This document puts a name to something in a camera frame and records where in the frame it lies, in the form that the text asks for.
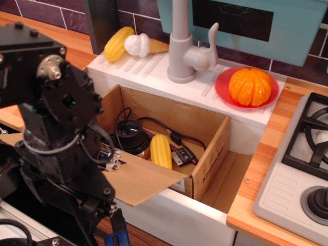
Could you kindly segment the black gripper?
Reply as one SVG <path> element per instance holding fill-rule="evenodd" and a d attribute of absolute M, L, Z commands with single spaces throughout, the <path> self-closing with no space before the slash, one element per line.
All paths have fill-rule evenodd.
<path fill-rule="evenodd" d="M 87 233 L 117 210 L 115 191 L 99 169 L 105 161 L 96 158 L 100 139 L 98 133 L 78 133 L 46 143 L 23 133 L 14 146 L 20 173 L 36 198 L 43 204 L 53 202 L 59 192 L 77 198 L 78 219 Z"/>

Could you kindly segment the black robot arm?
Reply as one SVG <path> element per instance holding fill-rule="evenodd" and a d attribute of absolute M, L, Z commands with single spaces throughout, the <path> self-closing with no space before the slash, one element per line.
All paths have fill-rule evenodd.
<path fill-rule="evenodd" d="M 25 123 L 15 150 L 26 184 L 42 203 L 59 193 L 79 199 L 77 221 L 90 234 L 114 207 L 97 159 L 108 134 L 92 79 L 65 56 L 64 45 L 21 22 L 2 26 L 1 107 L 17 105 Z"/>

